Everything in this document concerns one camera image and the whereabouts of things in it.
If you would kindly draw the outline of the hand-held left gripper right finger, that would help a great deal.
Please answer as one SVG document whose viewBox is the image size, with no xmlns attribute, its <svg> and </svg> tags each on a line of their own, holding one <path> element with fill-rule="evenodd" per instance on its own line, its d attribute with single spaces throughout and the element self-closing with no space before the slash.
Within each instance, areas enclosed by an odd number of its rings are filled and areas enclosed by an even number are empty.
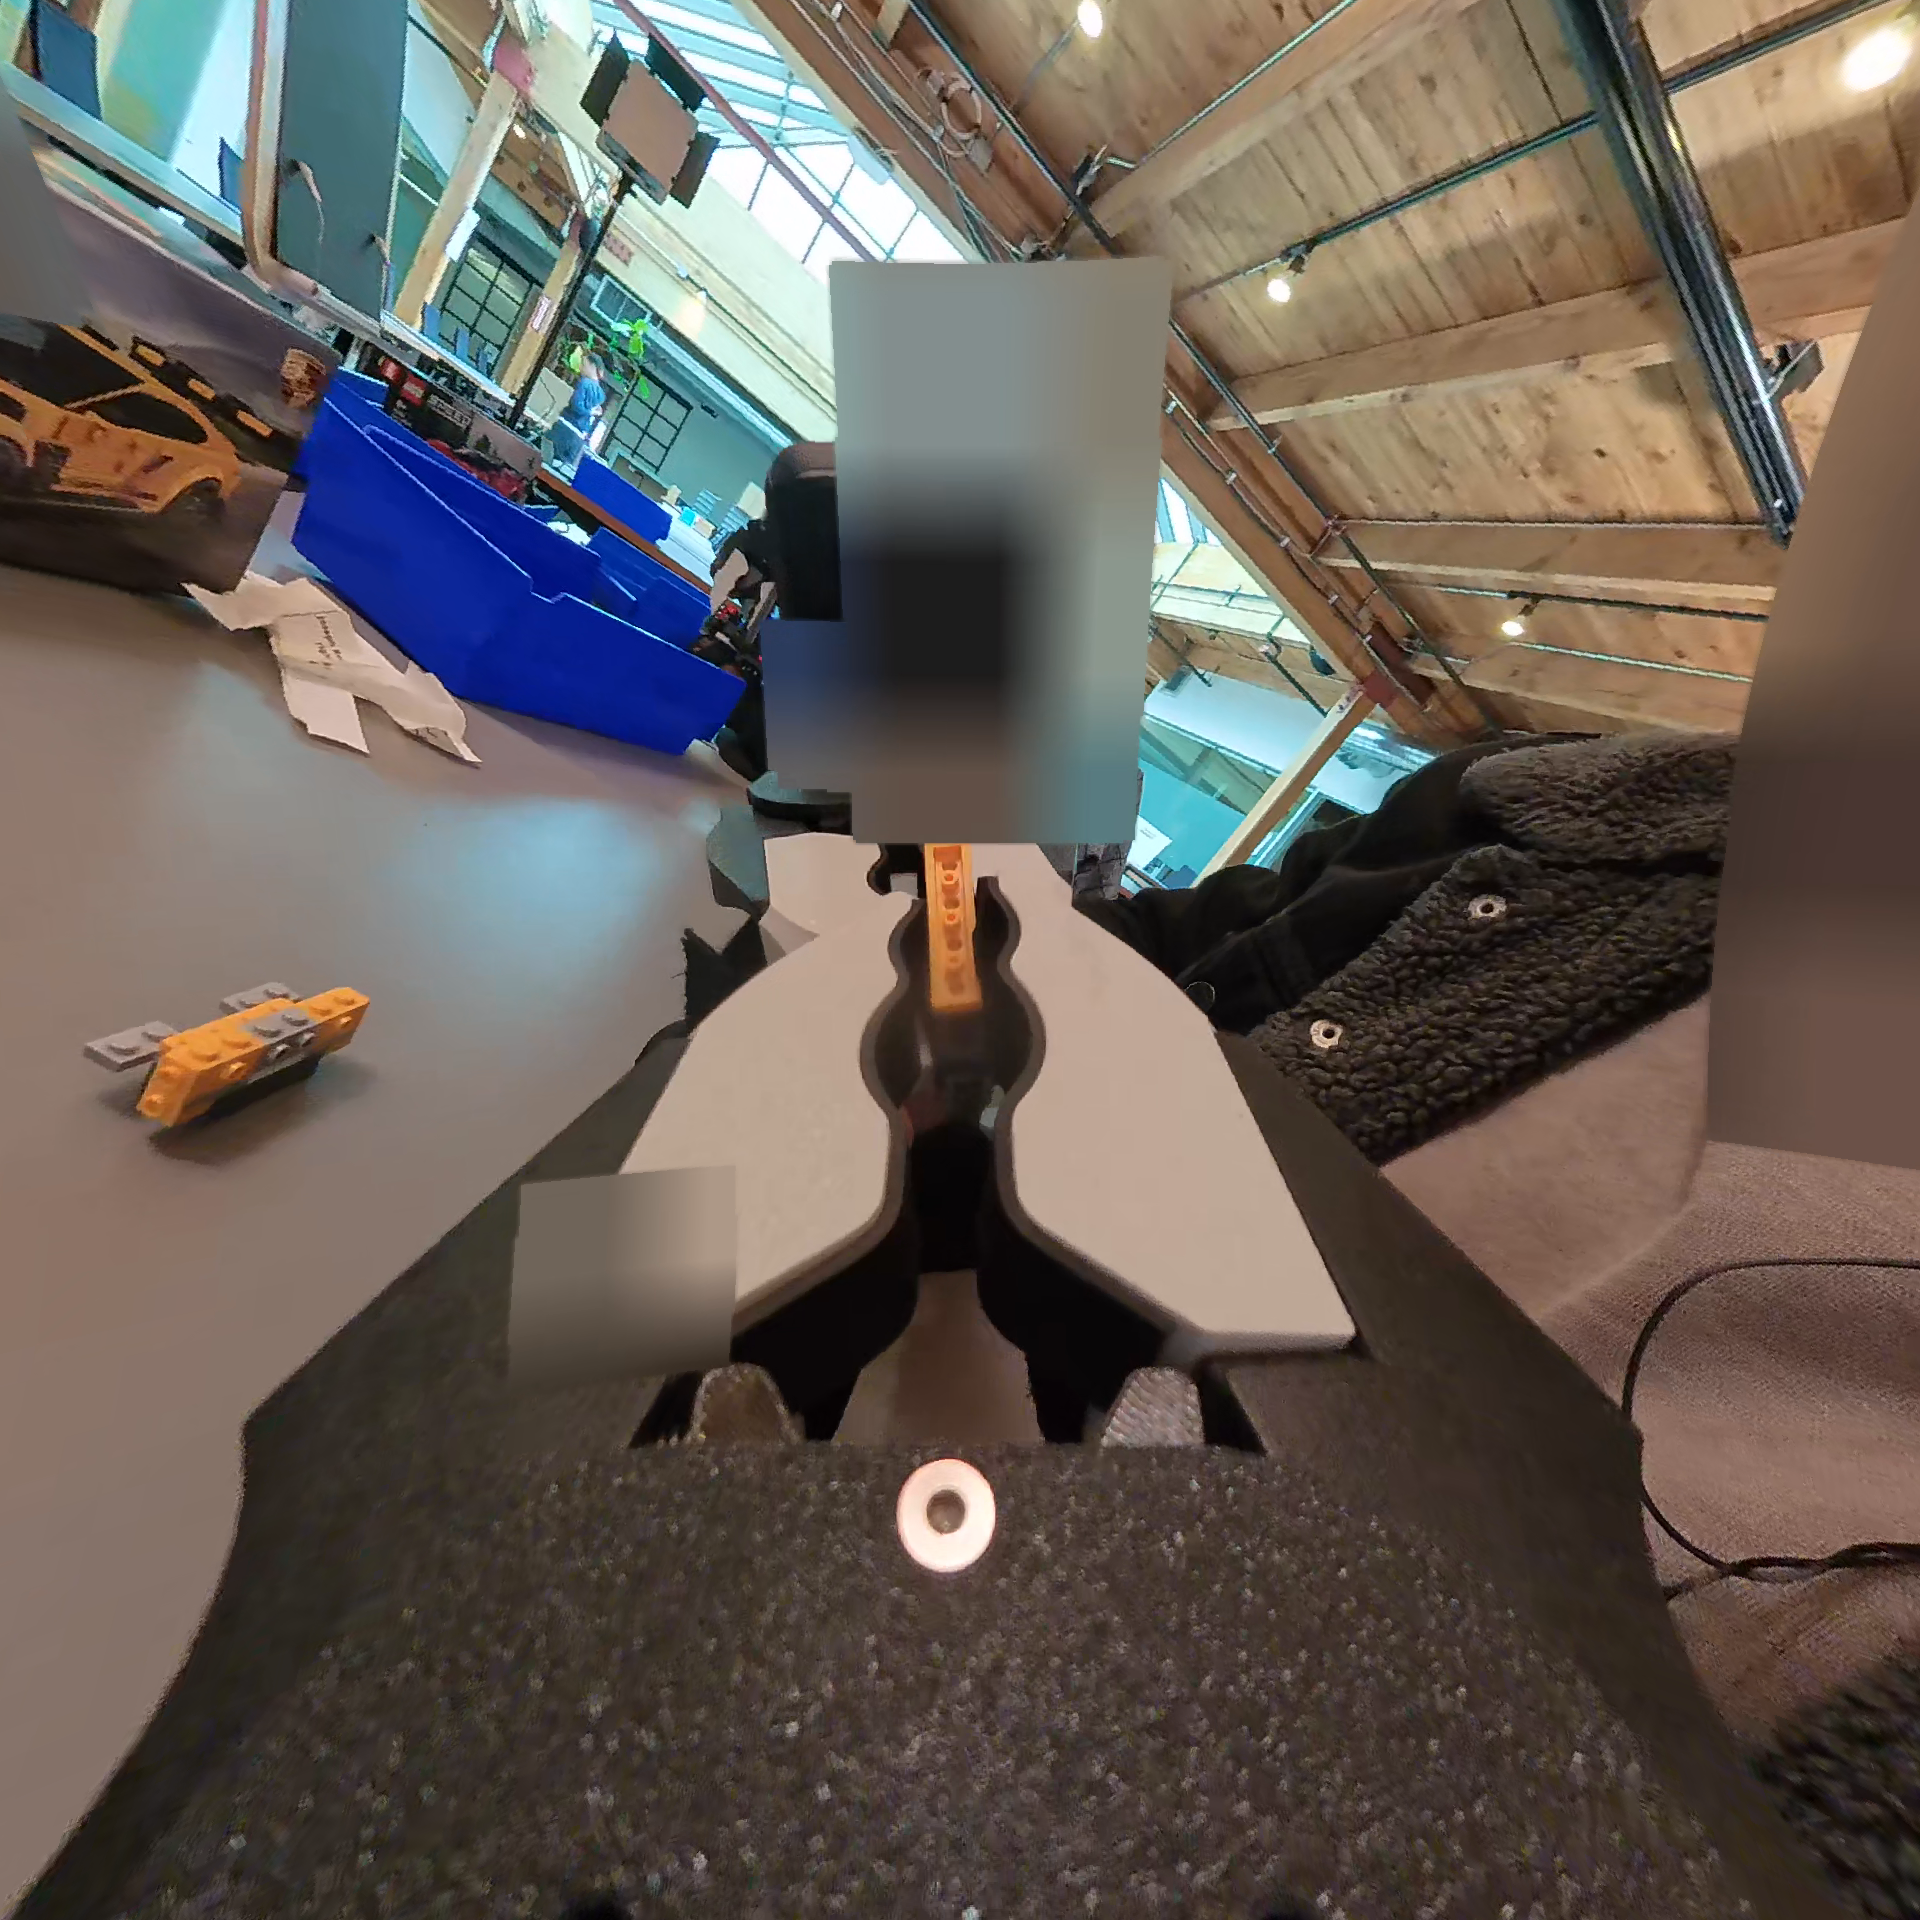
<svg viewBox="0 0 1920 1920">
<path fill-rule="evenodd" d="M 1129 1375 L 1357 1353 L 1357 1320 L 1229 1052 L 1182 988 L 1059 880 L 983 880 L 1009 1046 L 979 1300 L 1045 1437 L 1085 1437 Z"/>
</svg>

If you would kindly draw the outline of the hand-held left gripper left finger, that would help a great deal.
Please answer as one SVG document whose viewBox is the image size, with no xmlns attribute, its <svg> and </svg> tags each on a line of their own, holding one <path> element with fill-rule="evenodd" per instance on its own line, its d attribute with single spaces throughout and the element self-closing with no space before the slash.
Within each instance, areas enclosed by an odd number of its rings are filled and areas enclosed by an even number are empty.
<svg viewBox="0 0 1920 1920">
<path fill-rule="evenodd" d="M 906 938 L 922 909 L 870 895 L 851 920 L 748 967 L 684 929 L 684 1016 L 626 1172 L 730 1167 L 737 1280 L 724 1359 L 777 1384 L 807 1437 L 837 1436 L 867 1366 L 922 1293 L 909 1194 Z"/>
</svg>

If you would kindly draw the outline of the narrow orange toy plate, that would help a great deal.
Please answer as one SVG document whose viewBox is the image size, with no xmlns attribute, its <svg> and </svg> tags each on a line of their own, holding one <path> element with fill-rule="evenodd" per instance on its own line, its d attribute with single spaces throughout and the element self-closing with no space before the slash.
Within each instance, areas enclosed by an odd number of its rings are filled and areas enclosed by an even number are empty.
<svg viewBox="0 0 1920 1920">
<path fill-rule="evenodd" d="M 972 848 L 925 842 L 924 904 L 929 929 L 929 1007 L 972 1016 L 983 1007 L 977 960 L 977 878 Z"/>
</svg>

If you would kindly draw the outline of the orange grey brick assembly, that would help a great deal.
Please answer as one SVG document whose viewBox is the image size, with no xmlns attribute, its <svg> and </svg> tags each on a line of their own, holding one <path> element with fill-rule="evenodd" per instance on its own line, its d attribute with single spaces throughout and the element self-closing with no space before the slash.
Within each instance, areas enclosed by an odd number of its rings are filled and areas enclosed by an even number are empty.
<svg viewBox="0 0 1920 1920">
<path fill-rule="evenodd" d="M 222 999 L 220 1014 L 173 1028 L 149 1022 L 89 1039 L 84 1058 L 118 1073 L 137 1073 L 132 1112 L 162 1130 L 191 1122 L 220 1093 L 306 1052 L 327 1058 L 345 1048 L 366 1020 L 370 999 L 353 988 L 297 997 L 282 983 L 261 983 Z"/>
</svg>

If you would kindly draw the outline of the black red equipment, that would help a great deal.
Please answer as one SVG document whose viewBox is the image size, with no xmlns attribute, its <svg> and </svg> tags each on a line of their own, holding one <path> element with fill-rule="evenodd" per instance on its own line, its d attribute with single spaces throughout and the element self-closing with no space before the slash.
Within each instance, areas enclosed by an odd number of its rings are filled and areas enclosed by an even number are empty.
<svg viewBox="0 0 1920 1920">
<path fill-rule="evenodd" d="M 763 519 L 748 519 L 714 549 L 708 614 L 691 650 L 748 678 L 759 662 L 759 624 L 775 589 L 775 544 Z"/>
</svg>

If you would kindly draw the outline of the blue plastic bin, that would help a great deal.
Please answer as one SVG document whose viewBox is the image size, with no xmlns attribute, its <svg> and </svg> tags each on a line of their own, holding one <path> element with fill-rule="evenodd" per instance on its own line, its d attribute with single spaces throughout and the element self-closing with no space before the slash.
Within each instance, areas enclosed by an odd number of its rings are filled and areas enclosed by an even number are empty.
<svg viewBox="0 0 1920 1920">
<path fill-rule="evenodd" d="M 575 461 L 569 490 L 583 503 L 589 525 L 615 545 L 658 561 L 697 591 L 714 585 L 714 544 L 636 481 L 589 450 Z"/>
<path fill-rule="evenodd" d="M 457 465 L 339 372 L 310 424 L 294 550 L 455 697 L 670 757 L 745 684 L 695 656 L 706 591 L 612 532 L 589 542 Z"/>
</svg>

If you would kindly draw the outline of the studio light panel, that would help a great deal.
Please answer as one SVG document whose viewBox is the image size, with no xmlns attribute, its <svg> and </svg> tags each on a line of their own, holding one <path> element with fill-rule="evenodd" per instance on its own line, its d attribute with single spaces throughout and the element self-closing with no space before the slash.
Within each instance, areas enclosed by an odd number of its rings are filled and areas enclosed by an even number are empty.
<svg viewBox="0 0 1920 1920">
<path fill-rule="evenodd" d="M 611 37 L 591 65 L 580 110 L 622 190 L 689 207 L 717 146 L 717 136 L 697 126 L 701 100 L 701 84 L 658 39 L 649 39 L 643 55 L 630 55 L 622 39 Z"/>
</svg>

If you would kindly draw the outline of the crumpled white paper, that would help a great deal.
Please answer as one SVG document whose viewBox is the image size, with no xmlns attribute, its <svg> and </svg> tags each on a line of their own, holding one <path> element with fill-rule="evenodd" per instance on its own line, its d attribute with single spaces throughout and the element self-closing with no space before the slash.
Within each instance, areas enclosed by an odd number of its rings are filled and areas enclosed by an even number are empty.
<svg viewBox="0 0 1920 1920">
<path fill-rule="evenodd" d="M 399 668 L 386 658 L 327 586 L 306 577 L 278 582 L 250 570 L 229 591 L 198 585 L 186 591 L 231 632 L 268 638 L 286 711 L 308 736 L 367 751 L 362 720 L 362 706 L 367 704 L 422 744 L 477 762 L 457 698 L 417 662 Z"/>
</svg>

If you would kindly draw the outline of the black standing board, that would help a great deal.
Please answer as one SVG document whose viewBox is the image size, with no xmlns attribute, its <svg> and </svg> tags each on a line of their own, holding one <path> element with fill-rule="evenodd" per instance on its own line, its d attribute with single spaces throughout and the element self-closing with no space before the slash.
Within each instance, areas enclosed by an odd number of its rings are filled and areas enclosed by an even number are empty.
<svg viewBox="0 0 1920 1920">
<path fill-rule="evenodd" d="M 273 250 L 377 320 L 388 302 L 409 7 L 290 2 L 282 17 Z"/>
</svg>

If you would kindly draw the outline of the black toy set box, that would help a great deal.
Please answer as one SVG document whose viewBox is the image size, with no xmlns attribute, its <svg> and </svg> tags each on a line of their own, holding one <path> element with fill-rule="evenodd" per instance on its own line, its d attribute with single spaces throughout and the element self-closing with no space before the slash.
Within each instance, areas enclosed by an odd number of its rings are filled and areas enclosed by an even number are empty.
<svg viewBox="0 0 1920 1920">
<path fill-rule="evenodd" d="M 294 476 L 339 357 L 2 321 L 2 561 L 131 591 L 227 591 Z"/>
</svg>

